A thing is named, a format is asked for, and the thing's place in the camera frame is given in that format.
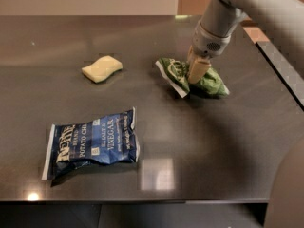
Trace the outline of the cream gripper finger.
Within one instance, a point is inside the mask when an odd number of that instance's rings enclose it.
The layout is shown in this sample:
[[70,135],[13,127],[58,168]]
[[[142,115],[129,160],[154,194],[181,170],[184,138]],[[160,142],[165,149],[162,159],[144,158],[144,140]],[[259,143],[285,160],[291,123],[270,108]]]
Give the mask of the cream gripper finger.
[[211,67],[211,63],[208,59],[197,57],[192,67],[189,67],[188,82],[190,84],[196,84]]
[[189,64],[189,67],[192,67],[196,60],[196,54],[193,50],[193,47],[190,47],[187,54],[187,63]]

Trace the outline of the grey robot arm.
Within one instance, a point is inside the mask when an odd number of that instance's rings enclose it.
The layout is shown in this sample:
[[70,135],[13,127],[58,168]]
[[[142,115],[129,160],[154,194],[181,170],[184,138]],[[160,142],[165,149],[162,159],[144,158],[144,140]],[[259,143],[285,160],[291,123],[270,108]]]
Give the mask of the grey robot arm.
[[[209,69],[210,59],[225,50],[246,16],[269,38],[262,51],[304,106],[304,4],[299,0],[211,0],[188,52],[188,81],[199,81]],[[304,139],[289,150],[277,169],[264,228],[304,228]]]

